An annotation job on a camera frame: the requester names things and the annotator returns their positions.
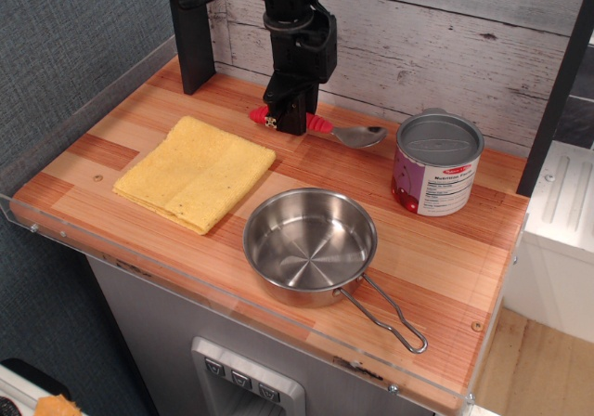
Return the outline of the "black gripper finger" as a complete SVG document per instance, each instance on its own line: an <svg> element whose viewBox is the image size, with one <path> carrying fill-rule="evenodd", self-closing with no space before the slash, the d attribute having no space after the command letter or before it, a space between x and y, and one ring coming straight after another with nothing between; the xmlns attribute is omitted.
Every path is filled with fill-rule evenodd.
<svg viewBox="0 0 594 416"><path fill-rule="evenodd" d="M285 134L301 136L306 132L306 99L304 93L277 96L265 93L265 126Z"/></svg>
<svg viewBox="0 0 594 416"><path fill-rule="evenodd" d="M312 84L305 90L305 107L308 113L316 114L318 93L319 84Z"/></svg>

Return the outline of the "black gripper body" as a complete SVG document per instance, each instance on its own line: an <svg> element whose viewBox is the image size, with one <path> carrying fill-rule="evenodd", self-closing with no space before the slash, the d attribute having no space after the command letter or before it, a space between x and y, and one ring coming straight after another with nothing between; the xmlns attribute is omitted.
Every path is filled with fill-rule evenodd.
<svg viewBox="0 0 594 416"><path fill-rule="evenodd" d="M270 32L273 75L265 92L277 96L304 93L325 84L336 68L336 18L311 9L299 19L280 21L264 15Z"/></svg>

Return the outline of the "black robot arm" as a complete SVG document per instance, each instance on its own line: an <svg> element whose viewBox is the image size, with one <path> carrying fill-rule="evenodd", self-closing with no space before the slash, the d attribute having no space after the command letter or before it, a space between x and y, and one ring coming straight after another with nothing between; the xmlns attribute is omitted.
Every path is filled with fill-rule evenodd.
<svg viewBox="0 0 594 416"><path fill-rule="evenodd" d="M300 136L316 113L318 89L337 67L337 20L319 0L263 0L273 72L264 93L266 123Z"/></svg>

